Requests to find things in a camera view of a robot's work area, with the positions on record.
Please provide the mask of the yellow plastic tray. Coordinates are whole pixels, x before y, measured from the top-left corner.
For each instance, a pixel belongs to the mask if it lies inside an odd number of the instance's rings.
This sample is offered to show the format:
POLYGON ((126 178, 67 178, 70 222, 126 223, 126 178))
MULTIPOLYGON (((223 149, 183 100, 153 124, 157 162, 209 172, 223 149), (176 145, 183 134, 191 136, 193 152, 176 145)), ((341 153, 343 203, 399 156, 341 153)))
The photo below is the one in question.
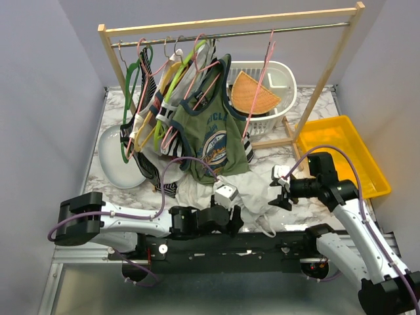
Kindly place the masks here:
POLYGON ((365 199, 391 193, 390 184, 347 116, 306 122, 297 143, 304 153, 320 145, 331 145, 342 150, 357 171, 365 199))

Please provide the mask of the metal hanging rod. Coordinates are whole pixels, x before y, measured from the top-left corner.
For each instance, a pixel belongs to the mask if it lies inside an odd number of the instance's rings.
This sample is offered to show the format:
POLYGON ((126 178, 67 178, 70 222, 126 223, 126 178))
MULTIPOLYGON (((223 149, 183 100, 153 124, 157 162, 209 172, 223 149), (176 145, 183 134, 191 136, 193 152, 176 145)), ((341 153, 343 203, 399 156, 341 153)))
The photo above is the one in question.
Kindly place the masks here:
MULTIPOLYGON (((330 29, 330 28, 344 28, 350 26, 349 22, 338 22, 333 24, 318 24, 318 25, 311 25, 311 26, 301 26, 301 27, 291 27, 291 28, 278 28, 278 29, 270 29, 270 30, 257 30, 257 31, 240 31, 240 32, 233 32, 233 33, 218 33, 218 34, 211 34, 211 35, 203 35, 200 39, 207 40, 207 39, 227 39, 233 37, 244 37, 244 36, 252 36, 252 35, 264 35, 264 34, 271 34, 271 33, 287 33, 287 32, 301 32, 306 30, 322 30, 322 29, 330 29)), ((145 40, 143 43, 145 45, 163 45, 168 43, 183 43, 183 42, 191 42, 195 41, 196 37, 185 37, 180 36, 178 38, 169 37, 167 39, 153 39, 153 40, 145 40)))

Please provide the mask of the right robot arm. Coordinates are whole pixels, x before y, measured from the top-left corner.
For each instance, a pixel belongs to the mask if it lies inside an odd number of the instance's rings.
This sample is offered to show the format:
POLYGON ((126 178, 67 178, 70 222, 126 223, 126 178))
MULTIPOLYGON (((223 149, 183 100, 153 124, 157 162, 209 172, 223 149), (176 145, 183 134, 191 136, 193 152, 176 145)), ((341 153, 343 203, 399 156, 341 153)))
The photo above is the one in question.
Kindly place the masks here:
POLYGON ((270 205, 290 211, 301 198, 316 198, 344 226, 356 251, 343 244, 328 224, 305 230, 303 252, 331 261, 358 291, 366 314, 419 312, 419 273, 412 272, 385 240, 364 205, 359 181, 339 180, 327 146, 309 150, 310 176, 295 178, 292 170, 275 165, 271 186, 280 193, 270 205))

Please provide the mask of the pink hanger under green top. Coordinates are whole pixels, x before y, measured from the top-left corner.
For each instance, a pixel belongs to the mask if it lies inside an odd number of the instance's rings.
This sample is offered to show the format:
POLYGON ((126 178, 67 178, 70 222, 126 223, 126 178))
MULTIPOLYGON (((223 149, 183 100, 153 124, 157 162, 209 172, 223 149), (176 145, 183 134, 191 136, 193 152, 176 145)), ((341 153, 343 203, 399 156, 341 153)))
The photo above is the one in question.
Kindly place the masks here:
POLYGON ((199 87, 205 72, 214 62, 216 45, 216 39, 200 41, 198 37, 194 48, 181 60, 182 65, 170 83, 156 115, 157 124, 154 133, 156 151, 161 150, 161 143, 181 100, 188 98, 199 87))

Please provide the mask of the yellow plastic hanger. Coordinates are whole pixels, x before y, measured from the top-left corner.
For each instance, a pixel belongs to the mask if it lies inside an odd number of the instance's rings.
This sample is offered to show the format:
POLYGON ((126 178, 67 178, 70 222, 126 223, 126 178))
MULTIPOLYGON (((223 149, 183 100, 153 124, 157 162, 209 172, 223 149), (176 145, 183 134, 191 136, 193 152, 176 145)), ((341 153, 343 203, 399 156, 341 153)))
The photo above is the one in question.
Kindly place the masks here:
MULTIPOLYGON (((168 84, 175 77, 175 74, 181 67, 181 65, 182 62, 178 61, 165 67, 165 71, 163 72, 159 85, 157 86, 157 93, 162 93, 166 89, 168 84)), ((153 96, 149 103, 149 111, 145 117, 142 117, 140 114, 135 115, 135 126, 133 127, 133 131, 130 135, 130 141, 134 145, 134 152, 140 152, 145 146, 145 144, 149 141, 150 137, 152 136, 152 133, 154 132, 154 128, 152 128, 152 130, 149 132, 146 138, 142 141, 142 143, 140 143, 142 133, 144 132, 144 130, 147 131, 150 126, 150 120, 153 117, 151 109, 154 108, 155 99, 156 98, 153 96)))

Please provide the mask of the white cloth under green top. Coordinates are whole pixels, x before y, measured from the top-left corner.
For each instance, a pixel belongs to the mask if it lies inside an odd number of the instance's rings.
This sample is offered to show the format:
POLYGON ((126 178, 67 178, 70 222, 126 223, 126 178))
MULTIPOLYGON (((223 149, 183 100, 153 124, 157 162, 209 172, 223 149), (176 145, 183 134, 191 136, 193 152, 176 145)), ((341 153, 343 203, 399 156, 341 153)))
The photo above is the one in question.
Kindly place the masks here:
POLYGON ((165 207, 174 205, 205 209, 211 204, 213 187, 202 185, 191 174, 179 169, 179 162, 168 166, 163 179, 165 187, 165 207))

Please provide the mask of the white tank top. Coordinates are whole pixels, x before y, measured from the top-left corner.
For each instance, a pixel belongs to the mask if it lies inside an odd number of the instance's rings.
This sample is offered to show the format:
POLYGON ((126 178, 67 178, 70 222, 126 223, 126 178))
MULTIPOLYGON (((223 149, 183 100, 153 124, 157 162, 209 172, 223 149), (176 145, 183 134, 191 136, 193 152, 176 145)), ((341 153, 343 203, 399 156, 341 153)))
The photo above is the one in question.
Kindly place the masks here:
POLYGON ((278 208, 268 204, 276 197, 276 192, 269 186, 268 181, 252 171, 226 177, 219 176, 213 184, 213 192, 221 184, 235 186, 238 189, 233 206, 241 207, 241 218, 245 225, 253 226, 256 231, 269 238, 276 236, 270 217, 278 212, 278 208))

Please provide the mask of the orange woven fan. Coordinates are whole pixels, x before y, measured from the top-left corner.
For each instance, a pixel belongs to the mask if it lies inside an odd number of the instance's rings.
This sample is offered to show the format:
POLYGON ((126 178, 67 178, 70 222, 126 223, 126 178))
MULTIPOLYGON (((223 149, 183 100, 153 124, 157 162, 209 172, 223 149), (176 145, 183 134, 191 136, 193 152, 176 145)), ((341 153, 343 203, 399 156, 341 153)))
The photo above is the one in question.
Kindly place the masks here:
MULTIPOLYGON (((231 88, 230 99, 233 107, 242 113, 249 113, 251 108, 258 81, 250 75, 241 71, 234 81, 231 88)), ((263 85, 261 86, 257 104, 253 115, 262 115, 274 109, 281 102, 281 98, 269 91, 263 85)))

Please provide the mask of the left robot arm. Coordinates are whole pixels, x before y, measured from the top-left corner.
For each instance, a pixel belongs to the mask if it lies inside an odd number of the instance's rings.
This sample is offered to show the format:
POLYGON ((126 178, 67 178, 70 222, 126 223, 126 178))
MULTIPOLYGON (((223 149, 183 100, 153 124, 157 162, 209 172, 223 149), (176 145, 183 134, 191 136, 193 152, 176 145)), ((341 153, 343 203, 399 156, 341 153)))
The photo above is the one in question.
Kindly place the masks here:
POLYGON ((60 204, 58 222, 47 239, 57 246, 93 242, 139 259, 146 249, 140 234, 170 240, 193 240, 215 232, 234 237, 242 226, 237 205, 227 209, 212 201, 205 209, 177 205, 148 211, 120 207, 104 201, 100 192, 89 192, 60 204))

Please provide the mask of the white oval plate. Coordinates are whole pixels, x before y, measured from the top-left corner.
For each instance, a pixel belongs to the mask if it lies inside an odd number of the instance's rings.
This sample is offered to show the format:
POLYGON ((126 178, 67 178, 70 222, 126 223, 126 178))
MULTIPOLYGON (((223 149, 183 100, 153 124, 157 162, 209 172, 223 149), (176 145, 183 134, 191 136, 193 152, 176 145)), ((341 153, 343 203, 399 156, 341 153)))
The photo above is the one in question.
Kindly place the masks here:
POLYGON ((107 128, 98 140, 98 158, 105 177, 120 189, 130 189, 142 184, 146 178, 134 159, 123 161, 119 141, 119 126, 107 128))

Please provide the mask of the black white striped top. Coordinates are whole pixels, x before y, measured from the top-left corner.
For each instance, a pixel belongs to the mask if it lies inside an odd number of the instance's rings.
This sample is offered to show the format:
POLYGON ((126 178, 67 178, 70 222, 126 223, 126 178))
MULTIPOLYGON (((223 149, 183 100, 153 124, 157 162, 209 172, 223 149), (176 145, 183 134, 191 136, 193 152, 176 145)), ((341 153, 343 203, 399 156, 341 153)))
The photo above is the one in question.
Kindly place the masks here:
POLYGON ((126 71, 123 124, 119 127, 121 157, 124 163, 135 162, 140 174, 155 190, 163 190, 166 196, 174 198, 182 173, 171 166, 167 177, 161 180, 161 173, 170 158, 154 148, 155 111, 159 109, 163 97, 161 83, 156 83, 152 75, 152 57, 153 49, 143 48, 138 60, 126 71))

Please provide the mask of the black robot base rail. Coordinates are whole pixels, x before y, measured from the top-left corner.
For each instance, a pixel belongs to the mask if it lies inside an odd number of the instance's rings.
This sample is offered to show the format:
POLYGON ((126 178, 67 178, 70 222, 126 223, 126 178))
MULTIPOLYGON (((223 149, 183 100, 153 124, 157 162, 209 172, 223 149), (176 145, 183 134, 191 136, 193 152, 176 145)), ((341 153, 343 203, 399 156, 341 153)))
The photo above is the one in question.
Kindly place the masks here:
POLYGON ((303 231, 241 233, 231 238, 212 234, 194 240, 140 236, 134 251, 124 254, 121 271, 135 281, 154 274, 227 274, 248 272, 304 273, 326 278, 337 269, 319 254, 303 231))

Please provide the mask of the green graphic tank top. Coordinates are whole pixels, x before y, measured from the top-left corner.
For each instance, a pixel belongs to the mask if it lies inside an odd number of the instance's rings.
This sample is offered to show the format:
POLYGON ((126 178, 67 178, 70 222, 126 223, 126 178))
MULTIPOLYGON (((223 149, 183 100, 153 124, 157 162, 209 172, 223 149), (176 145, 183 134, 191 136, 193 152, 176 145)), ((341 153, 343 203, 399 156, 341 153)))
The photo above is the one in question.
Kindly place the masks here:
POLYGON ((249 171, 242 141, 246 118, 235 111, 226 88, 231 61, 230 54, 220 58, 171 120, 184 155, 194 158, 182 161, 180 169, 204 185, 213 184, 215 175, 249 171))

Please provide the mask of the white plastic laundry basket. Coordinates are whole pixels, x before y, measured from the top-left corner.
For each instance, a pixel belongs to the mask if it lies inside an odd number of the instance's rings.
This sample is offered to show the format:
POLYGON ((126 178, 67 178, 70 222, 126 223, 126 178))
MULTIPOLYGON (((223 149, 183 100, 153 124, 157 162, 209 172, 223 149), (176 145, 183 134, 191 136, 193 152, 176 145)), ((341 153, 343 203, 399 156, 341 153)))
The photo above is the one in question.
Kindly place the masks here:
MULTIPOLYGON (((231 93, 233 84, 241 72, 258 80, 263 70, 263 64, 263 61, 233 61, 226 84, 228 94, 231 93)), ((292 109, 297 98, 297 86, 293 72, 281 62, 270 61, 268 63, 262 87, 278 96, 280 102, 265 114, 253 114, 248 126, 248 133, 252 137, 269 133, 292 109)))

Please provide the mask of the lime green plastic hanger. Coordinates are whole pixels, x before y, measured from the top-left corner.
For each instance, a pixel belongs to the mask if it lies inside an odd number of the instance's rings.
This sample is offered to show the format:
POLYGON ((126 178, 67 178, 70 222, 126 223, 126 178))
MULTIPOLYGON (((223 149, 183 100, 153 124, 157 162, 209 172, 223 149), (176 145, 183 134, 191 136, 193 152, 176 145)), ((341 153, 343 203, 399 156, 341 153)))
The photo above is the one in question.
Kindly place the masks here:
POLYGON ((169 58, 169 65, 164 69, 150 108, 156 121, 153 135, 155 151, 165 155, 169 153, 170 122, 181 100, 190 96, 203 81, 201 69, 210 65, 214 54, 215 42, 202 40, 187 55, 182 49, 175 49, 169 58))

